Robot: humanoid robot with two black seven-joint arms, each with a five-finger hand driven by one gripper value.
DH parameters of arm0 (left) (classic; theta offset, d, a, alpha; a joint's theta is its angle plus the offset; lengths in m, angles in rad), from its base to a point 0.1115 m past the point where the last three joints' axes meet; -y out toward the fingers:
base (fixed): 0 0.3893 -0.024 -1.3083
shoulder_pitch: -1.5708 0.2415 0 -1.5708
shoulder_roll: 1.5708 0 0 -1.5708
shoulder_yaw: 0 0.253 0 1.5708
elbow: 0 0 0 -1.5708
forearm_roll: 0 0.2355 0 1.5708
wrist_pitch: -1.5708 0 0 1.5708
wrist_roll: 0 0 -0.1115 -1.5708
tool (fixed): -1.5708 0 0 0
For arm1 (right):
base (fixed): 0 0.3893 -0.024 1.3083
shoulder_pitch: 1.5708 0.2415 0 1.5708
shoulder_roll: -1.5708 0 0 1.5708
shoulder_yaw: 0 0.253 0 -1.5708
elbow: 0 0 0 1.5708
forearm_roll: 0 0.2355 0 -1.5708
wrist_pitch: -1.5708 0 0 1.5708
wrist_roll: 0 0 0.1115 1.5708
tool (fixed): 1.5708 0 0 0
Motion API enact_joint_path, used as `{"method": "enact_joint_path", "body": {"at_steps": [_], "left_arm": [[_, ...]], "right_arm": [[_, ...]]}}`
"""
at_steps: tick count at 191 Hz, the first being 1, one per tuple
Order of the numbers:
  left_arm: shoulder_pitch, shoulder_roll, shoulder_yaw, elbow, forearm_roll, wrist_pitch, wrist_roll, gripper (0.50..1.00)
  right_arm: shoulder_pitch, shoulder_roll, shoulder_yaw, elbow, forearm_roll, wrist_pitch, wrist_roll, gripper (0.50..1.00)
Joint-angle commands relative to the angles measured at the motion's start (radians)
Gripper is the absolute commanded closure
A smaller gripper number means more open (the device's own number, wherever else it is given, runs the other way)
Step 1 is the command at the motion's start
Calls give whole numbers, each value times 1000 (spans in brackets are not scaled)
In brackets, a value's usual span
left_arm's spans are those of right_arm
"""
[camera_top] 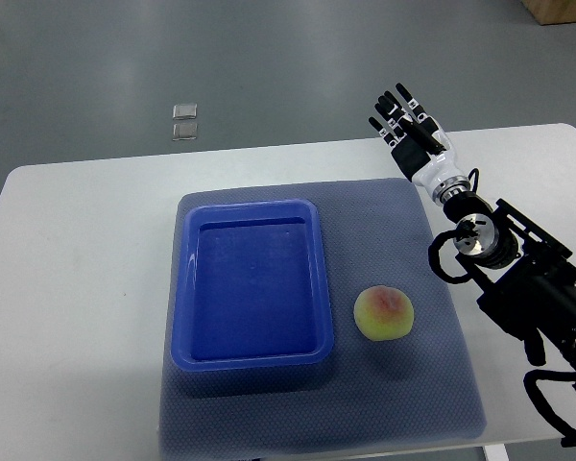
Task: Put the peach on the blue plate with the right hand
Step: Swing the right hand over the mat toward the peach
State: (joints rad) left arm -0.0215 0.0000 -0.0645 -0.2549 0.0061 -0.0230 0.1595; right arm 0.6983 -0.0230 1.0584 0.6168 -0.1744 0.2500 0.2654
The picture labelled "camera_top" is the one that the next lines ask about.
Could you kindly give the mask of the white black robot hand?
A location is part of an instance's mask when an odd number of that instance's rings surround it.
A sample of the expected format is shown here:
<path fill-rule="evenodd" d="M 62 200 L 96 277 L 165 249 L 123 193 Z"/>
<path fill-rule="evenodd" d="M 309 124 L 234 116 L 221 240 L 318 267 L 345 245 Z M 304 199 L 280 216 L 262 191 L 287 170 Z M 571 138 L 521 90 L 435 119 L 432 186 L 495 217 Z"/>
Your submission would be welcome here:
<path fill-rule="evenodd" d="M 391 155 L 401 173 L 422 187 L 431 200 L 449 200 L 466 192 L 467 175 L 457 166 L 456 149 L 445 131 L 402 83 L 396 84 L 396 90 L 417 120 L 386 90 L 375 109 L 392 130 L 372 116 L 368 121 L 392 147 Z"/>

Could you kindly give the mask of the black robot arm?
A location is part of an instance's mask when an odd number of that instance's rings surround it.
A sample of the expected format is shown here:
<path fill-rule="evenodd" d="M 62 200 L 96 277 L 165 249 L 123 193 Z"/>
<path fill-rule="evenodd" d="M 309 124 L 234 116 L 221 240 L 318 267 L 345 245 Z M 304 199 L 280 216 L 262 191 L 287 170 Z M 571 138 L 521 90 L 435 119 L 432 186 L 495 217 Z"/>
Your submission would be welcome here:
<path fill-rule="evenodd" d="M 425 190 L 454 224 L 428 250 L 432 271 L 450 284 L 475 282 L 477 303 L 524 345 L 528 361 L 545 363 L 549 340 L 576 382 L 576 267 L 570 250 L 509 203 L 490 206 L 477 193 L 479 173 L 464 173 L 456 150 L 403 86 L 385 91 L 369 122 L 389 146 L 403 176 Z"/>

